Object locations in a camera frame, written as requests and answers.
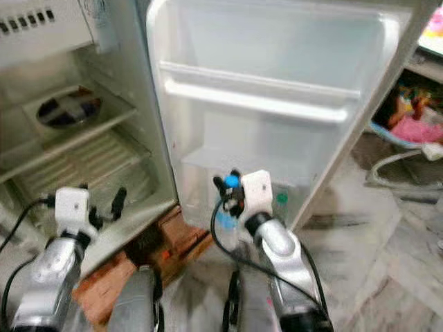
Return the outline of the blue-capped clear plastic bottle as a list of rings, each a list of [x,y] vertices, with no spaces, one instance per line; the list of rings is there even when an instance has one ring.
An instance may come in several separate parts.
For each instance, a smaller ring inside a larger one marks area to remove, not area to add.
[[[234,176],[225,175],[224,176],[226,183],[228,184],[228,189],[241,189],[241,177],[237,178]],[[219,211],[215,213],[215,217],[217,219],[218,224],[224,230],[233,231],[238,225],[238,219],[234,219],[231,215],[228,215],[225,212],[225,201],[219,200],[218,203],[221,203],[219,206]]]

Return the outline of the white fridge shelf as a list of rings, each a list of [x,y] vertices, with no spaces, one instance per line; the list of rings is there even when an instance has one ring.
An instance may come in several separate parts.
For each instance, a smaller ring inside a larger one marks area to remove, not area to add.
[[[40,123],[36,113],[41,104],[81,88],[79,84],[63,86],[3,108],[3,142],[0,146],[2,183],[113,129],[137,113],[137,108],[130,102],[107,89],[89,86],[88,90],[102,102],[97,115],[64,129],[51,129]]]

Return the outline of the white fridge door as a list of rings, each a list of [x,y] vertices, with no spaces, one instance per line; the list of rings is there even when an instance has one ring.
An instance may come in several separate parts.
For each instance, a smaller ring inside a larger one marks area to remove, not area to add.
[[[443,0],[156,0],[145,15],[152,80],[187,223],[208,228],[215,175],[266,170],[289,195],[286,221],[319,191],[392,88]],[[339,124],[173,97],[161,62],[360,91]]]

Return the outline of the white fridge cabinet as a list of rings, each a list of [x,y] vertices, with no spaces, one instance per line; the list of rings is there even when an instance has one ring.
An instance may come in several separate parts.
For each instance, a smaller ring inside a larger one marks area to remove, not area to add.
[[[123,247],[130,234],[177,204],[145,34],[150,3],[151,0],[23,0],[2,6],[2,111],[8,105],[63,86],[82,85],[73,92],[76,95],[93,94],[89,86],[101,86],[137,108],[134,116],[105,133],[120,133],[151,152],[155,193],[135,203],[125,203],[121,218],[107,222],[99,230],[98,239],[86,250],[82,264],[85,274]],[[22,209],[26,203],[13,192],[12,179],[1,184],[4,206]]]

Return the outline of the green-capped plastic bottle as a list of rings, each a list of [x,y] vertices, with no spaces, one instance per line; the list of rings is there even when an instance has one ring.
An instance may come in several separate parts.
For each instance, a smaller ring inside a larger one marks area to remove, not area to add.
[[[272,208],[275,218],[281,222],[282,225],[287,225],[286,217],[288,212],[289,195],[286,191],[274,195]]]

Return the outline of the slatted white crisper cover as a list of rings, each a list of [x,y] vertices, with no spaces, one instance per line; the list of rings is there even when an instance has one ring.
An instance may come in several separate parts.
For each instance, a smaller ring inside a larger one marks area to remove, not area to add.
[[[148,149],[111,131],[12,177],[10,187],[27,203],[60,187],[86,184],[99,208],[108,208],[124,187],[125,203],[135,203],[156,190],[150,157]]]

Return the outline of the brown wooden pallet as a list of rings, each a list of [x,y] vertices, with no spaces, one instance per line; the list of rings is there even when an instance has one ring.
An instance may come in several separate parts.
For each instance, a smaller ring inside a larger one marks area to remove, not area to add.
[[[123,247],[90,272],[73,291],[75,303],[92,328],[101,331],[110,331],[113,315],[136,300],[148,301],[149,316],[159,318],[171,284],[202,256],[212,239],[205,228],[187,224],[175,205],[130,234]]]

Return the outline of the grey left robot leg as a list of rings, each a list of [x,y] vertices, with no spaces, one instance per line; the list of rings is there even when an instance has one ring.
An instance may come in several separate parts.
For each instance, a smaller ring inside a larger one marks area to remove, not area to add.
[[[140,266],[129,276],[115,301],[107,332],[164,332],[162,296],[159,270]]]

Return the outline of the grey robot leg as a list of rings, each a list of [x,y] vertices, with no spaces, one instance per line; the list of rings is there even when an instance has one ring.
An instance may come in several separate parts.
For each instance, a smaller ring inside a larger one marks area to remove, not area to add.
[[[221,332],[282,332],[266,275],[253,269],[232,273]]]
[[[115,301],[107,332],[164,332],[162,296],[159,270],[140,266],[129,276]]]

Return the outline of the dark bowl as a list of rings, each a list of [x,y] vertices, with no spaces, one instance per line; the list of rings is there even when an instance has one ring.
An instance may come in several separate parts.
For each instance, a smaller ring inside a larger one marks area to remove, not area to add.
[[[91,93],[59,95],[43,102],[36,111],[36,120],[50,129],[68,129],[98,116],[102,100]]]

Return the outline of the grey right robot leg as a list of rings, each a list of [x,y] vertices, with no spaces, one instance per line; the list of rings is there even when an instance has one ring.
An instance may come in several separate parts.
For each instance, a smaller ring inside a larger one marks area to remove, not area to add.
[[[253,269],[232,273],[221,332],[282,332],[266,275]]]

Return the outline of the small figure in pink dress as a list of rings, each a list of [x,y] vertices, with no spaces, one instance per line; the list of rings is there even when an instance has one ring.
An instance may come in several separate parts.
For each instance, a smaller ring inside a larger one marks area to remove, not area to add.
[[[433,101],[431,94],[407,86],[396,86],[385,101],[383,127],[394,136],[412,143],[436,142],[443,145],[443,124],[423,120]]]

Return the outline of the white door shelf rail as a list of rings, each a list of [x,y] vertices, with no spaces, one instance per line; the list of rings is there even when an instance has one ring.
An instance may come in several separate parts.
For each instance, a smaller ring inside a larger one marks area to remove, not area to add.
[[[343,123],[356,113],[363,100],[360,91],[174,62],[161,62],[158,73],[163,91],[173,97],[217,102],[308,122]]]

